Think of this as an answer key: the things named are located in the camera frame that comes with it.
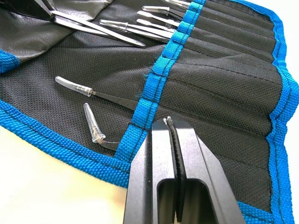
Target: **blue edging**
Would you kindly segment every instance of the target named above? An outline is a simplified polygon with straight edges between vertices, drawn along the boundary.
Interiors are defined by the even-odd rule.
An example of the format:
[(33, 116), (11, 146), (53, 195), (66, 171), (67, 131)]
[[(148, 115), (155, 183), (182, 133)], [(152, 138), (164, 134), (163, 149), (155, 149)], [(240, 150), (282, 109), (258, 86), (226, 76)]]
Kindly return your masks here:
[[(239, 206), (248, 224), (293, 224), (294, 219), (292, 216), (290, 180), (284, 139), (287, 130), (286, 123), (294, 114), (299, 103), (299, 87), (286, 68), (286, 43), (283, 24), (278, 16), (271, 10), (243, 0), (230, 1), (239, 2), (261, 14), (267, 15), (274, 23), (274, 33), (277, 44), (273, 52), (273, 57), (275, 59), (273, 65), (277, 67), (283, 83), (281, 98), (275, 110), (270, 114), (273, 130), (267, 137), (270, 145), (269, 167), (273, 189), (271, 197), (272, 214), (241, 202), (239, 202)], [(134, 114), (134, 120), (132, 120), (133, 124), (129, 126), (126, 131), (128, 134), (122, 139), (122, 145), (120, 146), (120, 148), (122, 148), (122, 153), (118, 154), (118, 157), (121, 160), (128, 160), (131, 162), (140, 147), (140, 144), (143, 142), (156, 112), (157, 104), (161, 97), (161, 92), (171, 66), (174, 63), (173, 61), (178, 57), (184, 42), (190, 35), (204, 2), (204, 0), (195, 0), (191, 3), (183, 22), (178, 28), (178, 32), (173, 35), (170, 42), (166, 45), (162, 56), (155, 63), (153, 71), (149, 75), (150, 79), (147, 80), (142, 98), (138, 104), (140, 112)], [(9, 71), (18, 65), (19, 61), (14, 55), (0, 50), (0, 73)], [(148, 109), (148, 116), (146, 116), (148, 117), (148, 120), (144, 120), (142, 112), (144, 108)], [(130, 168), (129, 163), (95, 153), (92, 150), (55, 133), (38, 121), (22, 114), (19, 110), (1, 100), (0, 118), (1, 126), (14, 132), (30, 144), (38, 147), (53, 157), (104, 181), (127, 187)], [(133, 142), (136, 145), (132, 145), (131, 142), (128, 141), (129, 138), (132, 140), (132, 135), (134, 139), (137, 139), (136, 136), (138, 136), (138, 140)]]
[(0, 49), (0, 74), (20, 65), (19, 60), (12, 54)]
[(193, 30), (205, 1), (195, 0), (190, 4), (177, 31), (172, 35), (161, 56), (155, 62), (146, 80), (131, 123), (117, 148), (116, 159), (130, 163), (143, 143), (154, 120), (169, 72)]
[(270, 114), (272, 132), (267, 136), (270, 145), (269, 171), (272, 180), (271, 211), (274, 223), (294, 224), (292, 214), (291, 185), (287, 153), (284, 146), (287, 132), (286, 123), (291, 119), (299, 104), (299, 87), (286, 68), (286, 43), (284, 26), (280, 18), (271, 10), (244, 0), (230, 0), (246, 5), (268, 16), (274, 23), (276, 46), (273, 51), (273, 65), (282, 78), (282, 93), (279, 102)]
[(43, 152), (101, 180), (128, 186), (130, 164), (85, 148), (1, 100), (0, 118), (0, 126)]

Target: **black fabric pouch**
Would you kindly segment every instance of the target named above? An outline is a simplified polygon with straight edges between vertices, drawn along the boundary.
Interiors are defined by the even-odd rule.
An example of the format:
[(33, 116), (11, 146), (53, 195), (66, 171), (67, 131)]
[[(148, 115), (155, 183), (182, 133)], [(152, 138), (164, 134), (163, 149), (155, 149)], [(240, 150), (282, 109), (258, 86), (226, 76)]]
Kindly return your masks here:
[[(166, 5), (99, 2), (92, 12), (96, 2), (80, 8), (95, 24), (135, 23), (142, 6)], [(69, 13), (78, 10), (75, 2), (58, 5)], [(0, 125), (74, 167), (126, 187), (130, 163), (152, 122), (182, 118), (220, 160), (247, 223), (293, 223), (283, 141), (298, 105), (298, 85), (285, 67), (282, 22), (272, 11), (242, 0), (196, 0), (167, 45), (125, 34), (146, 43), (145, 49), (1, 12), (9, 22), (0, 25), (7, 34), (0, 35), (2, 72), (21, 65), (0, 76)], [(8, 30), (15, 22), (38, 35), (30, 29), (27, 39), (15, 35)], [(133, 113), (68, 90), (55, 76), (139, 104)], [(116, 153), (91, 141), (85, 102), (107, 139), (121, 140)]]

